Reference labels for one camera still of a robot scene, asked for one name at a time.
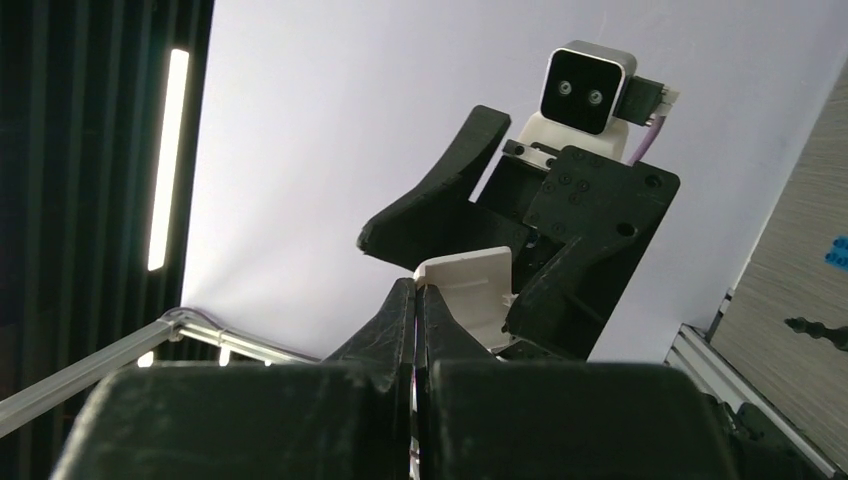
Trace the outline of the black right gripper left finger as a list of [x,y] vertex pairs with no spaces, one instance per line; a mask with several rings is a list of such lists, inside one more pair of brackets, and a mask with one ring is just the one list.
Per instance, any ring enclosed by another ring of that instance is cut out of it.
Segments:
[[405,479],[416,289],[317,364],[166,365],[105,378],[56,479]]

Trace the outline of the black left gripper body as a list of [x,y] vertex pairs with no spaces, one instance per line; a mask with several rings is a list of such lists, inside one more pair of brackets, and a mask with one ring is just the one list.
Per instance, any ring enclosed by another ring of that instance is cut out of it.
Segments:
[[576,146],[506,145],[477,200],[529,230],[514,250],[504,331],[587,359],[680,185],[670,171]]

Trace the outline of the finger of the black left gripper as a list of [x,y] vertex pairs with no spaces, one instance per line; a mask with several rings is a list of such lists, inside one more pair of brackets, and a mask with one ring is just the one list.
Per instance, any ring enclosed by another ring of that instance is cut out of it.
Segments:
[[425,177],[366,222],[359,250],[410,271],[427,259],[497,246],[516,256],[529,229],[469,201],[510,124],[506,113],[474,107]]

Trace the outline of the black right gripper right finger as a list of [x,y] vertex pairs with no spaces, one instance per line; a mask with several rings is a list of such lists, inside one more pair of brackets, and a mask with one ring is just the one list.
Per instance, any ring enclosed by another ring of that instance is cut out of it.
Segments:
[[425,479],[732,479],[733,457],[682,372],[652,364],[501,361],[416,294]]

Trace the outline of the white battery cover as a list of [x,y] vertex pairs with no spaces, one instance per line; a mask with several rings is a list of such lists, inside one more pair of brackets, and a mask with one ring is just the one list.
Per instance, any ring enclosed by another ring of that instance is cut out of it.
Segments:
[[499,351],[511,343],[503,331],[516,295],[507,246],[428,259],[414,271],[418,286],[436,286],[451,315],[481,345]]

